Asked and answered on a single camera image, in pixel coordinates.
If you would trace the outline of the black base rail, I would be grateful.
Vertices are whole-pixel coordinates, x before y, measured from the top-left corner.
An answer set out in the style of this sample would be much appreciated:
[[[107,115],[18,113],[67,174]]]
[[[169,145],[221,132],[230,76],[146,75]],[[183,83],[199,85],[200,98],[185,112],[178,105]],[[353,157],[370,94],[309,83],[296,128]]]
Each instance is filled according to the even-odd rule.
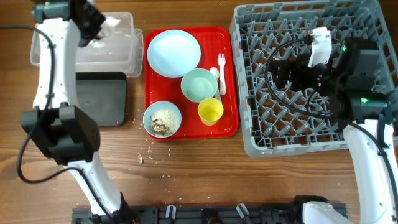
[[[169,223],[166,209],[159,207],[132,207],[138,216],[139,223]],[[300,223],[291,219],[286,205],[271,207],[248,207],[249,218],[253,223]],[[174,223],[208,223],[208,218],[219,218],[223,223],[244,223],[235,207],[178,207]],[[90,209],[77,208],[73,210],[71,224],[91,223]]]

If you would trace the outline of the crumpled white napkin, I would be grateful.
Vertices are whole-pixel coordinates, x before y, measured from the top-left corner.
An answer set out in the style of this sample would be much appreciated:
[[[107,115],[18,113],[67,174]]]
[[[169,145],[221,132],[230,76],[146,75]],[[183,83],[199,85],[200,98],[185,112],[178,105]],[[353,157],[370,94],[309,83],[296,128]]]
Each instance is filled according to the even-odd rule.
[[[120,22],[121,20],[115,17],[106,17],[106,20],[101,24],[101,30],[98,33],[99,38],[110,37]]]

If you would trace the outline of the light blue plate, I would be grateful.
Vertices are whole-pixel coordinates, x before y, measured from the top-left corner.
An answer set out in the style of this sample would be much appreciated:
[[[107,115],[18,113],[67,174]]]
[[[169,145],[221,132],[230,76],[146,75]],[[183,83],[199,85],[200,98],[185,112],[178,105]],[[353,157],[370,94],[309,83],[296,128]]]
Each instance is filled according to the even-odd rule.
[[[195,69],[200,59],[200,44],[194,36],[182,30],[161,32],[147,48],[150,67],[163,77],[182,77]]]

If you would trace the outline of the grey dishwasher rack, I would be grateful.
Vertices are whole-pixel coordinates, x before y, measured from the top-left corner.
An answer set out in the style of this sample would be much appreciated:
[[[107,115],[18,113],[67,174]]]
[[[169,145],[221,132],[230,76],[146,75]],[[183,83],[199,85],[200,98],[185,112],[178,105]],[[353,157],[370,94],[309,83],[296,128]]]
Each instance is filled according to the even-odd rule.
[[[265,158],[307,152],[346,149],[338,125],[301,113],[329,112],[330,103],[312,89],[292,91],[286,85],[278,91],[283,105],[270,95],[272,77],[265,72],[268,56],[292,60],[309,52],[290,40],[306,31],[327,27],[331,31],[332,63],[338,60],[343,41],[360,37],[377,43],[381,56],[375,72],[374,90],[387,94],[397,105],[397,56],[394,52],[378,1],[297,1],[237,6],[229,33],[239,93],[239,114],[244,150],[250,157]],[[298,111],[291,111],[296,106]]]

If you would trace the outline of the food crumb on table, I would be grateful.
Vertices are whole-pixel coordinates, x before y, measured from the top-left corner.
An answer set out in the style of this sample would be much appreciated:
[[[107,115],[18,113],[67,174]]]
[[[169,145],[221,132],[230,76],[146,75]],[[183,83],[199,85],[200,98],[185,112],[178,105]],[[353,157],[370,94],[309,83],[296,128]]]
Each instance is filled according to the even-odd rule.
[[[142,164],[144,162],[144,158],[141,154],[138,155],[138,161],[140,164]]]

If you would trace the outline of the yellow cup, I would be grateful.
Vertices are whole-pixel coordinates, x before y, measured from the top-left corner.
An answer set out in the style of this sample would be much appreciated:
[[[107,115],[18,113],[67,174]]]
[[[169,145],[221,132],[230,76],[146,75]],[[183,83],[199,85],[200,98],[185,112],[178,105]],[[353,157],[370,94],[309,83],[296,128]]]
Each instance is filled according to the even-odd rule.
[[[224,113],[221,101],[216,98],[206,98],[198,105],[198,115],[204,125],[215,125]]]

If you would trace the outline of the light blue bowl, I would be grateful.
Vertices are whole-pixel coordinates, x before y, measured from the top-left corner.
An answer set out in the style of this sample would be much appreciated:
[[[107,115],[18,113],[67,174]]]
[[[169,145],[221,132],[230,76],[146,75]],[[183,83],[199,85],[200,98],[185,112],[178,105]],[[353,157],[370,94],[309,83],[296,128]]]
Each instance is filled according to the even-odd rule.
[[[143,120],[142,120],[142,122],[143,122],[143,125],[144,125],[145,130],[146,130],[152,137],[155,137],[155,138],[169,138],[169,137],[171,137],[172,135],[174,135],[174,134],[178,131],[178,129],[176,130],[176,132],[174,132],[174,133],[173,133],[172,135],[170,135],[170,136],[160,137],[160,136],[156,136],[156,135],[152,132],[152,130],[151,130],[151,128],[150,128],[150,116],[151,116],[152,114],[154,114],[157,110],[160,110],[160,109],[172,110],[172,111],[175,113],[175,115],[176,115],[176,117],[177,117],[177,119],[178,119],[178,129],[179,129],[179,127],[180,127],[180,125],[181,125],[181,123],[182,123],[182,115],[181,115],[181,112],[180,112],[180,110],[178,109],[177,106],[175,106],[173,103],[171,103],[171,102],[169,102],[169,101],[158,101],[158,102],[155,102],[155,103],[151,104],[151,105],[145,110],[144,115],[143,115]]]

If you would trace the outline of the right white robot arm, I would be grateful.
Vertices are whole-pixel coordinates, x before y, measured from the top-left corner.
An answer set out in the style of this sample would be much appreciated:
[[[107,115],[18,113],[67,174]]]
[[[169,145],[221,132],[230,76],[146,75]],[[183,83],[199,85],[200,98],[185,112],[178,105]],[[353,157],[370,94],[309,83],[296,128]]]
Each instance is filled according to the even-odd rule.
[[[295,43],[291,40],[270,53],[265,73],[272,74],[276,87],[290,82],[294,91],[312,88],[329,99],[332,116],[288,108],[339,124],[354,164],[361,222],[397,222],[397,162],[391,143],[394,118],[388,96],[373,90],[377,43],[357,37],[344,40],[335,68],[311,62],[316,48],[305,58],[274,58]]]

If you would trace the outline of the clear plastic waste bin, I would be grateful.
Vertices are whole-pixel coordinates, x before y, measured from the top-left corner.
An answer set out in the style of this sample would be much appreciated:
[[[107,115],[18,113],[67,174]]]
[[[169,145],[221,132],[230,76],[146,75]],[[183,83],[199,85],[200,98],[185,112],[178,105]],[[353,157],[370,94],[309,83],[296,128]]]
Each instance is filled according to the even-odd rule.
[[[141,74],[143,61],[143,35],[134,27],[129,12],[105,12],[121,22],[112,35],[92,40],[79,47],[80,31],[72,21],[46,19],[35,27],[46,34],[55,45],[56,76],[72,77],[73,72],[123,72],[127,77]]]

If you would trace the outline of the black food waste tray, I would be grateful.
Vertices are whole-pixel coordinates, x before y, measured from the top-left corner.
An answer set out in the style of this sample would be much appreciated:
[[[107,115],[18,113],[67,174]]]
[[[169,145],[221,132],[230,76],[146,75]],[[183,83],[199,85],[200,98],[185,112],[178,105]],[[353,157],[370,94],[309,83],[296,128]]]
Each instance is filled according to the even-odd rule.
[[[80,109],[100,127],[122,126],[126,119],[127,76],[123,72],[78,72]]]

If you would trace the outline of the pink plastic fork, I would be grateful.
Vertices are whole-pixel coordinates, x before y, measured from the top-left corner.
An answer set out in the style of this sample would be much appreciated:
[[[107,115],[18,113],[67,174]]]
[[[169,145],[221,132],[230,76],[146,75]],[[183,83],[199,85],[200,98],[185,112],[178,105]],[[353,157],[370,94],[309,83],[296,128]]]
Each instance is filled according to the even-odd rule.
[[[225,81],[225,75],[224,75],[224,67],[226,65],[226,58],[224,54],[219,54],[218,55],[218,65],[220,67],[220,94],[225,95],[226,94],[226,81]]]

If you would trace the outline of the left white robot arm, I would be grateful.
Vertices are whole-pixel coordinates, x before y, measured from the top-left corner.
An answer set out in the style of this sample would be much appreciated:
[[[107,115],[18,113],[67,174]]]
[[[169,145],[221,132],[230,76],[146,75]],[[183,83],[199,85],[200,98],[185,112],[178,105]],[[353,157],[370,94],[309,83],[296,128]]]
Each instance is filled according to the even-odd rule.
[[[36,25],[24,29],[40,34],[40,72],[32,110],[21,114],[27,136],[17,156],[19,178],[40,184],[60,175],[33,180],[23,174],[22,157],[33,141],[45,157],[74,176],[91,204],[91,222],[139,223],[104,168],[99,127],[80,109],[77,98],[77,49],[101,39],[105,16],[87,0],[36,1],[32,16]]]

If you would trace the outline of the white plastic spoon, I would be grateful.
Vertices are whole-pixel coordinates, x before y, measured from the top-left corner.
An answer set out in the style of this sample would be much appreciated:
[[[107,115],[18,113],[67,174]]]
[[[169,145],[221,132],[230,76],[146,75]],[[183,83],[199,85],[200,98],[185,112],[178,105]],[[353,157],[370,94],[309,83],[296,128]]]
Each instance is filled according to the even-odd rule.
[[[213,76],[216,78],[216,80],[219,80],[220,72],[218,71],[218,69],[216,67],[211,67],[210,72],[213,74]],[[217,100],[219,100],[220,102],[222,102],[219,87],[217,87],[217,90],[215,93],[215,98]]]

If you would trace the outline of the green bowl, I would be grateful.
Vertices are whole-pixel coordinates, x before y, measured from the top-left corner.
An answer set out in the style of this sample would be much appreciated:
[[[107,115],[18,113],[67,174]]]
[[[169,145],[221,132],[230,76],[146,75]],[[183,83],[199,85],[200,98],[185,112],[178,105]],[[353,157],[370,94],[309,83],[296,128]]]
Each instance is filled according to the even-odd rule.
[[[218,86],[217,79],[209,70],[196,68],[183,76],[180,87],[188,100],[200,103],[206,98],[214,97]]]

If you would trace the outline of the rice and food scraps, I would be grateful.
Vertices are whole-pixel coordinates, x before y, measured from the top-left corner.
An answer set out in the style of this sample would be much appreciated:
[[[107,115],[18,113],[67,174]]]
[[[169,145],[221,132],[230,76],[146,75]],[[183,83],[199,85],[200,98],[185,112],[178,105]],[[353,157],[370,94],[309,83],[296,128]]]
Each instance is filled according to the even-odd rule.
[[[156,136],[170,136],[178,129],[178,119],[172,110],[160,109],[150,116],[150,128]]]

